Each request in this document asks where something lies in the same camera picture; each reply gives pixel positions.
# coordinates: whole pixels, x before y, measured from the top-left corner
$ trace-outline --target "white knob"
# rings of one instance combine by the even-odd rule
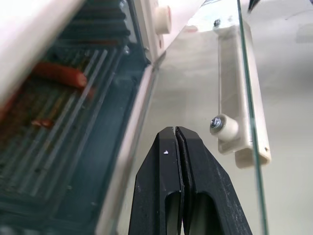
[[[238,123],[225,114],[217,115],[212,119],[210,132],[222,141],[232,141],[238,133]]]
[[[157,7],[155,10],[155,30],[157,35],[169,34],[172,29],[171,8],[169,6]]]

